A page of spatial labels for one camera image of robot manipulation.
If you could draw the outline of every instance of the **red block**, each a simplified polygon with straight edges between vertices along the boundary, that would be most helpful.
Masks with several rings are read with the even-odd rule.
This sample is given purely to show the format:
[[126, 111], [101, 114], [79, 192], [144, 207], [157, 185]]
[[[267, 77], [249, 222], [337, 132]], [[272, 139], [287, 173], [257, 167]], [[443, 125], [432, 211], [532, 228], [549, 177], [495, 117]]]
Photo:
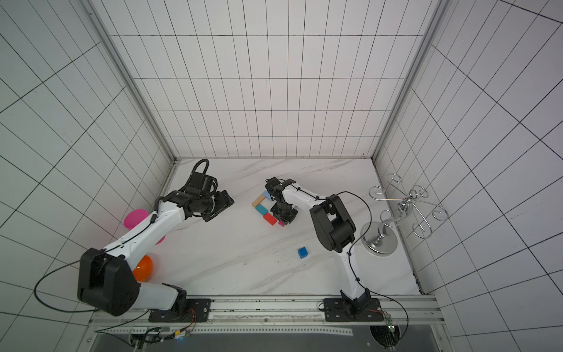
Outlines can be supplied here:
[[264, 219], [266, 219], [266, 221], [269, 222], [272, 226], [274, 226], [276, 222], [278, 222], [276, 218], [274, 218], [270, 213], [266, 213], [264, 215]]

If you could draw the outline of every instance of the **metal stand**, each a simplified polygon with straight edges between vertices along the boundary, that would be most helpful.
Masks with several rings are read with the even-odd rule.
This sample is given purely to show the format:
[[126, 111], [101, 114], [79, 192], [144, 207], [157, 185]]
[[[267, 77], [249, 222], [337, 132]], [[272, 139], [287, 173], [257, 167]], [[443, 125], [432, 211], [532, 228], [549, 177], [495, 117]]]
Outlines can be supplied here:
[[[387, 175], [385, 175], [385, 180], [389, 183], [389, 186], [392, 186], [393, 188], [395, 188], [397, 191], [399, 191], [404, 197], [400, 198], [400, 199], [388, 199], [388, 198], [377, 198], [374, 197], [372, 195], [372, 189], [380, 189], [381, 192], [377, 192], [375, 193], [375, 195], [382, 195], [385, 194], [386, 189], [384, 189], [381, 186], [373, 186], [369, 189], [369, 195], [370, 197], [372, 197], [372, 199], [375, 200], [387, 200], [387, 201], [391, 201], [391, 200], [396, 200], [399, 202], [399, 204], [397, 204], [397, 212], [399, 213], [398, 216], [393, 216], [393, 213], [390, 210], [384, 210], [381, 212], [379, 219], [381, 219], [381, 223], [383, 224], [384, 228], [379, 230], [380, 234], [386, 234], [386, 228], [396, 228], [397, 226], [399, 226], [399, 224], [401, 223], [401, 221], [405, 218], [407, 218], [409, 215], [411, 215], [413, 213], [413, 210], [416, 210], [418, 212], [418, 214], [420, 216], [422, 216], [423, 221], [421, 222], [415, 222], [413, 224], [413, 232], [416, 236], [422, 238], [422, 239], [427, 239], [430, 238], [430, 236], [432, 235], [432, 227], [430, 226], [430, 224], [428, 223], [428, 220], [426, 220], [426, 216], [421, 213], [420, 209], [418, 209], [418, 207], [416, 206], [417, 202], [421, 202], [421, 203], [426, 203], [426, 204], [430, 204], [434, 206], [434, 209], [432, 210], [431, 214], [432, 217], [435, 218], [438, 221], [446, 221], [450, 216], [448, 214], [448, 212], [446, 211], [446, 209], [444, 209], [443, 206], [439, 205], [439, 204], [434, 204], [434, 203], [430, 203], [427, 202], [425, 200], [422, 200], [421, 198], [428, 198], [428, 191], [426, 190], [426, 188], [419, 186], [419, 185], [414, 185], [409, 191], [408, 194], [405, 194], [402, 190], [400, 190], [397, 186], [395, 186], [394, 184], [400, 185], [403, 181], [403, 179], [401, 178], [401, 176], [397, 175], [396, 173], [389, 173]], [[389, 212], [391, 214], [391, 217], [388, 219], [383, 219], [383, 214], [385, 212]]]
[[[361, 233], [365, 232], [368, 225], [369, 223], [364, 225]], [[361, 242], [368, 252], [381, 257], [391, 255], [397, 249], [399, 243], [395, 232], [378, 221], [372, 222], [369, 231], [362, 237]]]

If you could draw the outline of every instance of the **white tiled wall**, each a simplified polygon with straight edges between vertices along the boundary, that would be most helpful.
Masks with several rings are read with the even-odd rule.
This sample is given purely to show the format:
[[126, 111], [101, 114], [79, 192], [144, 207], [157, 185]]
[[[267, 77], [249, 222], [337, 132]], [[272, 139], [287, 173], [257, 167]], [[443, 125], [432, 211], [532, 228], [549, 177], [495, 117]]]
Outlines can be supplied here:
[[[149, 208], [170, 161], [75, 0], [0, 2], [0, 350], [74, 351], [91, 313], [32, 296]], [[84, 310], [77, 267], [41, 283]]]
[[453, 0], [376, 159], [450, 213], [400, 229], [460, 351], [561, 346], [562, 9]]
[[93, 0], [181, 157], [372, 155], [437, 0]]

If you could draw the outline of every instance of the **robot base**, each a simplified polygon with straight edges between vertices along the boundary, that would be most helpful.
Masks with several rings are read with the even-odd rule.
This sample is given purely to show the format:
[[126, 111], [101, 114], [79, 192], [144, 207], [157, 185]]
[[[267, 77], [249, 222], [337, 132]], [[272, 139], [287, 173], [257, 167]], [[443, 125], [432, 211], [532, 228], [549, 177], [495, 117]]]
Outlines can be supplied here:
[[384, 320], [381, 304], [377, 298], [370, 299], [368, 306], [356, 313], [355, 317], [345, 313], [344, 305], [346, 303], [343, 298], [325, 298], [323, 304], [324, 318], [327, 322], [382, 322]]
[[204, 323], [207, 321], [211, 300], [208, 298], [188, 299], [186, 298], [186, 291], [180, 290], [172, 308], [169, 310], [155, 309], [150, 312], [149, 321], [151, 323], [190, 323], [193, 318], [190, 309], [193, 309], [195, 312], [196, 323]]

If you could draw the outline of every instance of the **orange ball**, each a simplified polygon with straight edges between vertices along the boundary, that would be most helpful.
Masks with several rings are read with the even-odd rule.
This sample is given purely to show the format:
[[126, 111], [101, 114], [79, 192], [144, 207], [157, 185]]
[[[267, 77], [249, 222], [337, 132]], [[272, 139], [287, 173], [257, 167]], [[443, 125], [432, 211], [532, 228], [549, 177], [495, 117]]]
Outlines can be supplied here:
[[133, 270], [133, 276], [137, 281], [146, 281], [153, 273], [153, 260], [149, 256], [144, 256], [137, 267]]

